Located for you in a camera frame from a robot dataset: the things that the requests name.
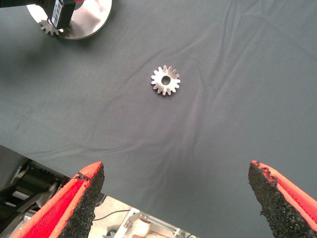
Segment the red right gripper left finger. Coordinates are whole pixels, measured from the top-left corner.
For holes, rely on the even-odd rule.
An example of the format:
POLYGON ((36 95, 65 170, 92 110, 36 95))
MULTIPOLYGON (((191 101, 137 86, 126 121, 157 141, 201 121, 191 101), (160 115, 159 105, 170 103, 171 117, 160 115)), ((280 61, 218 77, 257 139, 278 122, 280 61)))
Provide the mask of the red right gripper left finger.
POLYGON ((104 165, 82 168, 12 238, 87 238, 104 183, 104 165))

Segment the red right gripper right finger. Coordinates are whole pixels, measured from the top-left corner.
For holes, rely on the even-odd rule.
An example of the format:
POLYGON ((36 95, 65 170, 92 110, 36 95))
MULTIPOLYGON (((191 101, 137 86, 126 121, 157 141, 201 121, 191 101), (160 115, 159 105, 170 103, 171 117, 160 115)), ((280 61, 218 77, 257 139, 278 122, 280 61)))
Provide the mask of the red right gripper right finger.
POLYGON ((249 184, 275 238, 315 238, 317 201, 276 169, 253 160, 249 184))

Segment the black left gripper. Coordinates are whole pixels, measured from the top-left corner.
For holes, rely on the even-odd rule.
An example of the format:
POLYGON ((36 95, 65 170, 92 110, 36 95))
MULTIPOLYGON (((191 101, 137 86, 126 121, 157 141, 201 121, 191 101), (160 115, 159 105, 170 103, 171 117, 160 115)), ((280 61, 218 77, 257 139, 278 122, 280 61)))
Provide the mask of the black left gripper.
POLYGON ((76 2, 84 0, 42 0, 41 7, 56 29, 68 27, 76 2))

